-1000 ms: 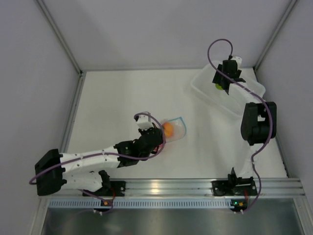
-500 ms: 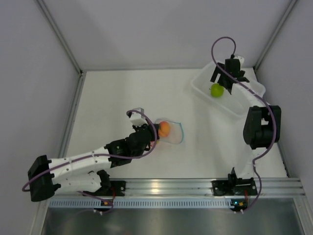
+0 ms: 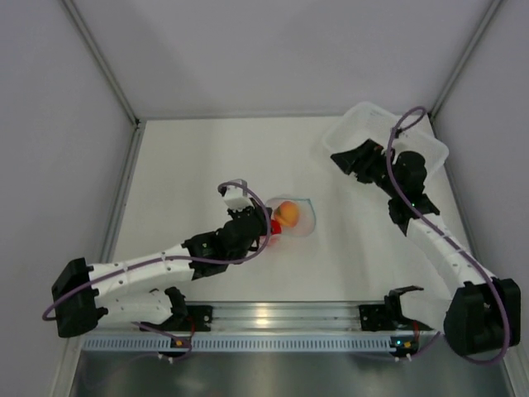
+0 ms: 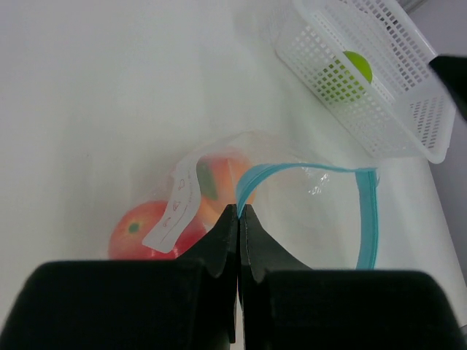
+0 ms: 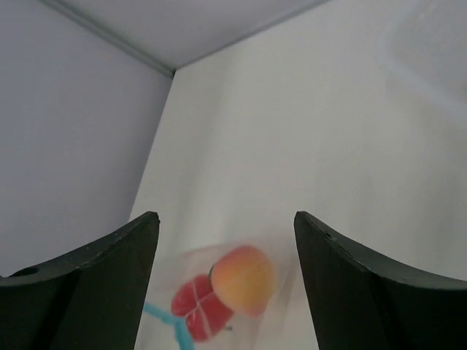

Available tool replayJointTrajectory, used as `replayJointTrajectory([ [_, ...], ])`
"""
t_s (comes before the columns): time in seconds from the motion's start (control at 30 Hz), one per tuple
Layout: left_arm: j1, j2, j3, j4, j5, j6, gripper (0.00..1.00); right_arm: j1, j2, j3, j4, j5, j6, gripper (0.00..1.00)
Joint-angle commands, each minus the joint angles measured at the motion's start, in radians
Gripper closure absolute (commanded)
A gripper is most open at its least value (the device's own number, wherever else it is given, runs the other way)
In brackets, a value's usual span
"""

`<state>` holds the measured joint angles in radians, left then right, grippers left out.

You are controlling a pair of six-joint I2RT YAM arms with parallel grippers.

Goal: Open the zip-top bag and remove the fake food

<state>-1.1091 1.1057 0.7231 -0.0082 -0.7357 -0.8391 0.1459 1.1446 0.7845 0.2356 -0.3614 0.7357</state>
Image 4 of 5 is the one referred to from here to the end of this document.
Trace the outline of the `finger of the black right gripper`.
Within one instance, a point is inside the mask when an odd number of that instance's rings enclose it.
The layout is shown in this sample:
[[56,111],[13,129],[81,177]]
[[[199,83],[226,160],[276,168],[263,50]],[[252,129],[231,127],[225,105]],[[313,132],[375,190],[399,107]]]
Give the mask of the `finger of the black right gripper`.
[[466,122],[467,57],[438,55],[430,61],[429,66],[447,89],[460,116]]

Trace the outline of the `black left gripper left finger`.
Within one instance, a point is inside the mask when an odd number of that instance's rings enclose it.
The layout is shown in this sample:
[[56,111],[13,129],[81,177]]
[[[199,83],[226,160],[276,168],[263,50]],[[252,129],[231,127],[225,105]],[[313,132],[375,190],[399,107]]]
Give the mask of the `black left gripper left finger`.
[[229,349],[236,340],[236,207],[175,260],[62,261],[26,280],[3,349]]

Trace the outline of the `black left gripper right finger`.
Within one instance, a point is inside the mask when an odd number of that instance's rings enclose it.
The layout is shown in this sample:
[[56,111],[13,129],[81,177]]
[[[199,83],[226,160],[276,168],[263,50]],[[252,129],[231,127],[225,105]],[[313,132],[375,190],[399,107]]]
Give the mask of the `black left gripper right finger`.
[[426,273],[308,268],[239,218],[239,298],[246,349],[464,349],[442,288]]

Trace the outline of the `clear zip top bag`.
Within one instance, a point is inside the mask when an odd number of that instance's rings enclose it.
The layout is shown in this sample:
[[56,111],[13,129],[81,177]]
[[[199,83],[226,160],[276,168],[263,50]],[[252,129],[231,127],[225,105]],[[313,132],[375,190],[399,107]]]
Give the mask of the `clear zip top bag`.
[[236,186],[238,209],[251,206],[262,227],[310,268],[372,269],[379,240],[374,168],[335,166],[268,134],[249,131],[194,149],[127,211],[109,240],[118,260],[172,260],[213,226],[198,210],[196,165],[205,155],[242,153],[252,167]]

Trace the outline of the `green fake apple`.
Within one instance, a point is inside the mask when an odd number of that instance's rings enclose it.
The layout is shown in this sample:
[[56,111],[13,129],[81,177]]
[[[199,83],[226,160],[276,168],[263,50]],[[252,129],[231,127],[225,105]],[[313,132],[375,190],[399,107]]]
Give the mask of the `green fake apple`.
[[[347,60],[358,70],[362,78],[371,84],[373,71],[369,62],[359,53],[344,51]],[[362,98],[366,90],[357,77],[335,59],[318,74],[318,92],[328,103],[355,102]]]

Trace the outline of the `orange fake peach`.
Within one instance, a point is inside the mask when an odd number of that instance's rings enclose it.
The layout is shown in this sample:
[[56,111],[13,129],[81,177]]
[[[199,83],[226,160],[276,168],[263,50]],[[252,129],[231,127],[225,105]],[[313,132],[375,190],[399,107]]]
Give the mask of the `orange fake peach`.
[[252,167],[242,153],[203,156],[196,165],[201,203],[198,210],[203,223],[213,226],[225,207],[236,203],[236,186],[244,173]]

